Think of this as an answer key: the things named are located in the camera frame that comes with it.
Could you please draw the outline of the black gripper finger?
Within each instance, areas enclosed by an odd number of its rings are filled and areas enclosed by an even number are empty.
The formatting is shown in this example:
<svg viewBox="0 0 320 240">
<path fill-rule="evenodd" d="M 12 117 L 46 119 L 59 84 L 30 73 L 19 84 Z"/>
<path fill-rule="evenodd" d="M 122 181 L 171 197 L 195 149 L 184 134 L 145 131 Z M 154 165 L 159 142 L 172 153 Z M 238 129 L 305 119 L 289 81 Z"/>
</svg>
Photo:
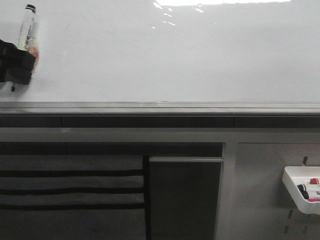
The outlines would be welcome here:
<svg viewBox="0 0 320 240">
<path fill-rule="evenodd" d="M 28 85 L 36 62 L 31 53 L 18 49 L 13 43 L 0 41 L 0 82 Z"/>
</svg>

